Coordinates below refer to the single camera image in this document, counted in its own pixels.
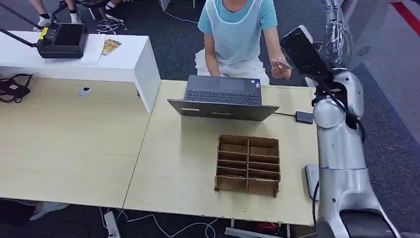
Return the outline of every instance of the red stripe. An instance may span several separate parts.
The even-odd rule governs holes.
[[[391,4],[411,26],[411,28],[420,36],[420,21],[416,18],[416,16],[414,16],[402,2],[392,2]]]

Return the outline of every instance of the light blue t-shirt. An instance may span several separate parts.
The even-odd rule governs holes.
[[[237,12],[228,11],[224,7],[222,0],[214,0],[214,2],[216,3],[217,11],[222,20],[227,22],[237,22],[240,21],[247,14],[253,0],[248,0],[245,6]],[[259,24],[263,31],[277,26],[277,16],[275,13],[273,0],[262,0],[259,11],[259,21]],[[201,12],[200,20],[198,22],[198,28],[204,34],[212,34],[210,19],[207,15],[206,8],[203,8],[203,11]]]

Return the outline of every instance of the power strip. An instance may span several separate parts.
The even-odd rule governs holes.
[[[316,183],[319,180],[319,168],[317,164],[308,164],[305,166],[306,181],[308,184],[309,197],[313,199]],[[316,201],[319,201],[319,188],[316,193]]]
[[[119,230],[117,222],[115,221],[115,216],[112,211],[104,215],[106,228],[108,229],[108,238],[121,238],[119,235]]]

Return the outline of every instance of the laptop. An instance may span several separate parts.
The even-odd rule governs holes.
[[[168,102],[183,116],[263,121],[279,107],[262,105],[259,79],[190,75],[183,100]]]

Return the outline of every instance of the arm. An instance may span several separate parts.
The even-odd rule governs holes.
[[[280,48],[280,41],[278,39],[277,27],[271,27],[264,31],[265,43],[267,45],[268,57],[271,63],[271,74],[274,78],[290,78],[291,70],[278,66],[275,62],[278,58],[284,58],[284,54]]]
[[[212,35],[204,34],[204,51],[207,69],[211,76],[220,76],[219,65],[214,55],[214,39]]]
[[[280,41],[278,39],[277,27],[271,27],[264,31],[265,43],[267,45],[268,57],[270,59],[284,58],[280,49]]]

